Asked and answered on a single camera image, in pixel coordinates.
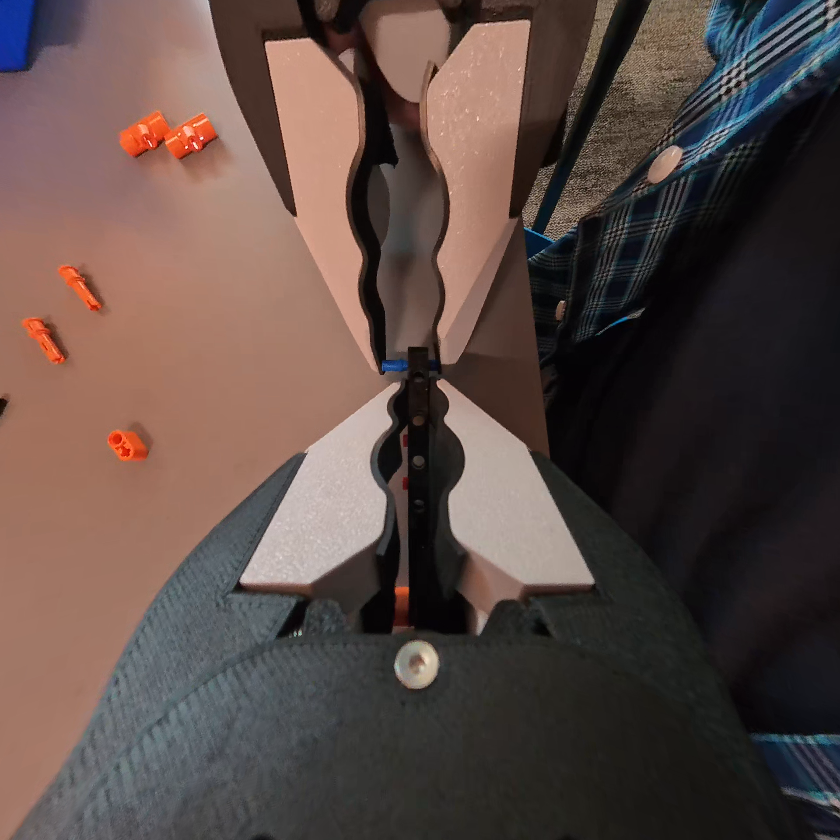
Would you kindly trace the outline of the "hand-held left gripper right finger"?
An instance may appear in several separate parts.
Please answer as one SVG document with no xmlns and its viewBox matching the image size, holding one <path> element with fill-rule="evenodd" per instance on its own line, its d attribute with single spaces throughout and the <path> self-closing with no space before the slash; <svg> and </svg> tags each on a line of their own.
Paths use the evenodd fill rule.
<svg viewBox="0 0 840 840">
<path fill-rule="evenodd" d="M 451 384 L 439 389 L 444 424 L 464 454 L 447 498 L 450 531 L 465 551 L 460 594 L 488 616 L 499 602 L 591 591 L 593 574 L 531 450 Z"/>
</svg>

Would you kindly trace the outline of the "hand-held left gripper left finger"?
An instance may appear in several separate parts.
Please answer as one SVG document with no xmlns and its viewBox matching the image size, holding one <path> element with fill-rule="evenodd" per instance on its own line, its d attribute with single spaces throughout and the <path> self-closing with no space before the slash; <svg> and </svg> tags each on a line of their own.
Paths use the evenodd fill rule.
<svg viewBox="0 0 840 840">
<path fill-rule="evenodd" d="M 400 534 L 392 479 L 403 467 L 405 384 L 389 384 L 302 457 L 239 585 L 393 609 Z"/>
</svg>

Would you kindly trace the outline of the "blue plastic bin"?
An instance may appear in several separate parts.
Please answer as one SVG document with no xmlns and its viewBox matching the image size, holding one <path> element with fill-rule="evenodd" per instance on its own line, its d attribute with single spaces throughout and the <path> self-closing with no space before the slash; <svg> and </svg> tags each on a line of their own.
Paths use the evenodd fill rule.
<svg viewBox="0 0 840 840">
<path fill-rule="evenodd" d="M 1 72 L 26 70 L 36 1 L 1 1 Z"/>
</svg>

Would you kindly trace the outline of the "orange lego pin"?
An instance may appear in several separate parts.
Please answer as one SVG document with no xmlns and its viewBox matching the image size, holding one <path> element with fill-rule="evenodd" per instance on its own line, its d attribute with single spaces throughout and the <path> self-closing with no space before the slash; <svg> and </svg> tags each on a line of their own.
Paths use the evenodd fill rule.
<svg viewBox="0 0 840 840">
<path fill-rule="evenodd" d="M 64 364 L 67 360 L 63 350 L 54 338 L 51 328 L 41 318 L 25 318 L 21 326 L 27 335 L 37 342 L 42 353 L 51 364 Z"/>
<path fill-rule="evenodd" d="M 98 312 L 102 309 L 102 303 L 89 288 L 86 278 L 78 268 L 71 265 L 62 265 L 58 267 L 57 271 L 60 278 L 77 294 L 88 310 Z"/>
</svg>

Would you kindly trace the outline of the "black lego frame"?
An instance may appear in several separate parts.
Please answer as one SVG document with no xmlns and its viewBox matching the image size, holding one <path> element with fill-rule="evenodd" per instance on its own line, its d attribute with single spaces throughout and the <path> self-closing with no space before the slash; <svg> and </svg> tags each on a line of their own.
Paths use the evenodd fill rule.
<svg viewBox="0 0 840 840">
<path fill-rule="evenodd" d="M 406 371 L 408 618 L 418 631 L 437 629 L 440 602 L 434 564 L 430 373 L 428 349 L 410 347 Z"/>
</svg>

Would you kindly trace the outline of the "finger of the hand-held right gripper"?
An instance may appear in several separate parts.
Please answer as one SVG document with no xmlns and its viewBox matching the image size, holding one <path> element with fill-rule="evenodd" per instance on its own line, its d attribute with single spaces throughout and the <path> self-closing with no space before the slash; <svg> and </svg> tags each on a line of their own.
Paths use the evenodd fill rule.
<svg viewBox="0 0 840 840">
<path fill-rule="evenodd" d="M 518 221 L 510 207 L 530 29 L 526 18 L 474 24 L 423 79 L 423 143 L 444 188 L 434 250 L 441 365 L 466 350 Z"/>
<path fill-rule="evenodd" d="M 366 363 L 382 371 L 363 300 L 368 255 L 351 213 L 364 151 L 359 79 L 308 37 L 265 43 L 299 232 Z"/>
</svg>

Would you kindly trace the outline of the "black table leg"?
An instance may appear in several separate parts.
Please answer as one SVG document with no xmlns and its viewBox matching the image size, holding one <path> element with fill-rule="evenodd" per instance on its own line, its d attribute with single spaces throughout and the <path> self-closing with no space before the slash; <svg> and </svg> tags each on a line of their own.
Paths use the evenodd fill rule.
<svg viewBox="0 0 840 840">
<path fill-rule="evenodd" d="M 580 107 L 560 147 L 545 194 L 530 227 L 535 236 L 547 239 L 545 233 L 553 211 L 557 207 L 616 73 L 635 41 L 650 4 L 650 1 L 618 1 L 614 6 Z"/>
</svg>

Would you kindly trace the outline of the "dark navy t-shirt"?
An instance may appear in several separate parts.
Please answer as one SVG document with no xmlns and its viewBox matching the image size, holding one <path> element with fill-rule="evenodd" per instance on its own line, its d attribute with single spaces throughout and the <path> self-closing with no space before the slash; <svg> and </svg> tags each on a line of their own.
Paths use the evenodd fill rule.
<svg viewBox="0 0 840 840">
<path fill-rule="evenodd" d="M 549 388 L 553 462 L 657 564 L 753 732 L 838 734 L 838 141 L 838 91 L 785 116 Z"/>
</svg>

